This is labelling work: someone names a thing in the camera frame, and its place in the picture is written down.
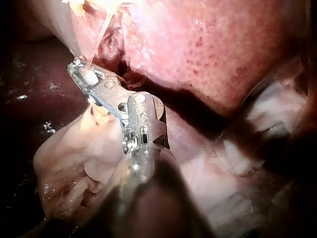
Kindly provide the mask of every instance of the red spot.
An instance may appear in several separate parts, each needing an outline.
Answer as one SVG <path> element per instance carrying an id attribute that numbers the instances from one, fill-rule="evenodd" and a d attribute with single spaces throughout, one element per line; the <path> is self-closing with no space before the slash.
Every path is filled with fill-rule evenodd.
<path id="1" fill-rule="evenodd" d="M 238 67 L 238 68 L 236 68 L 236 73 L 237 73 L 238 76 L 241 75 L 241 74 L 245 74 L 246 71 L 247 71 L 246 67 L 243 67 L 243 68 Z"/>
<path id="2" fill-rule="evenodd" d="M 196 47 L 200 47 L 203 45 L 203 38 L 200 37 L 199 40 L 196 42 Z"/>
<path id="3" fill-rule="evenodd" d="M 217 25 L 216 20 L 213 20 L 207 24 L 208 27 L 214 28 Z"/>
<path id="4" fill-rule="evenodd" d="M 199 71 L 198 70 L 193 70 L 193 75 L 198 75 Z"/>
<path id="5" fill-rule="evenodd" d="M 244 80 L 244 75 L 245 75 L 246 71 L 247 71 L 246 67 L 236 68 L 236 70 L 235 70 L 236 75 L 232 76 L 230 80 L 232 82 L 235 82 L 235 83 L 241 83 Z"/>

